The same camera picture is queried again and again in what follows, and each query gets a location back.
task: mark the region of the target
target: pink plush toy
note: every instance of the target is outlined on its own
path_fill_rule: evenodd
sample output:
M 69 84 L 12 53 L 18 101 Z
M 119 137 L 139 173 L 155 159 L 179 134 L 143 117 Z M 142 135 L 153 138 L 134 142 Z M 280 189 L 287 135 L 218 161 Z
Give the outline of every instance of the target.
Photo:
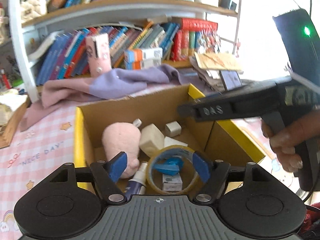
M 116 122 L 105 128 L 102 135 L 102 144 L 106 152 L 107 161 L 110 161 L 119 152 L 128 156 L 127 168 L 121 175 L 122 179 L 129 178 L 139 168 L 139 142 L 141 132 L 132 123 Z

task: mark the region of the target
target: fingernail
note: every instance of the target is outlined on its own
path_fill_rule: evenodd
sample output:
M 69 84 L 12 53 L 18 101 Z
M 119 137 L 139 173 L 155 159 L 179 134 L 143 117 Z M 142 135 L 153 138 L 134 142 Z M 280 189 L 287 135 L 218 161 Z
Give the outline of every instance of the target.
M 270 138 L 270 145 L 274 148 L 281 147 L 285 141 L 290 139 L 290 134 L 287 132 L 280 132 Z
M 282 152 L 285 154 L 295 154 L 296 153 L 294 147 L 282 148 Z
M 290 164 L 292 167 L 297 168 L 297 169 L 302 169 L 303 163 L 302 161 L 290 161 Z
M 294 167 L 292 167 L 292 166 L 289 166 L 289 167 L 288 167 L 288 170 L 289 170 L 290 172 L 297 172 L 297 171 L 298 171 L 297 168 L 294 168 Z

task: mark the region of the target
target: purple book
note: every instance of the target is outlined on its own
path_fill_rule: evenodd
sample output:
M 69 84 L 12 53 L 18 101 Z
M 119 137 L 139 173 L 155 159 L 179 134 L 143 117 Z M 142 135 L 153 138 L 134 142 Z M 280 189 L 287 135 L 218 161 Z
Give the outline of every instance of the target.
M 56 80 L 57 79 L 57 76 L 58 76 L 58 74 L 60 72 L 60 69 L 63 66 L 67 49 L 69 48 L 69 46 L 70 46 L 70 44 L 71 44 L 71 42 L 73 40 L 73 37 L 76 35 L 76 33 L 77 33 L 77 31 L 74 31 L 72 34 L 71 33 L 66 34 L 69 37 L 69 39 L 68 39 L 64 49 L 62 50 L 62 52 L 61 52 L 61 54 L 60 54 L 60 56 L 59 56 L 59 58 L 57 60 L 57 64 L 54 67 L 54 69 L 53 69 L 53 71 L 52 71 L 52 73 L 50 75 L 49 80 Z

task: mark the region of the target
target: human hand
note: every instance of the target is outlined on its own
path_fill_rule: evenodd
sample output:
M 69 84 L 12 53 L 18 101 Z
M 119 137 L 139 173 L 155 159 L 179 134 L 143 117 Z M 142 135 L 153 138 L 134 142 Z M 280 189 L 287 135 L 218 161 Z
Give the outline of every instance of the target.
M 276 135 L 262 121 L 263 135 L 270 138 L 270 146 L 277 155 L 278 161 L 287 172 L 296 172 L 303 167 L 301 157 L 294 147 L 301 142 L 320 135 L 320 111 L 312 111 L 293 122 Z

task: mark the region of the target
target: led indicator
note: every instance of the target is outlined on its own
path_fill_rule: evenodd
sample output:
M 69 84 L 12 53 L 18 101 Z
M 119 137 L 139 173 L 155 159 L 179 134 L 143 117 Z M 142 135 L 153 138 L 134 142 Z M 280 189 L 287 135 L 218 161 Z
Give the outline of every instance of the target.
M 310 37 L 310 29 L 307 26 L 304 27 L 304 33 Z

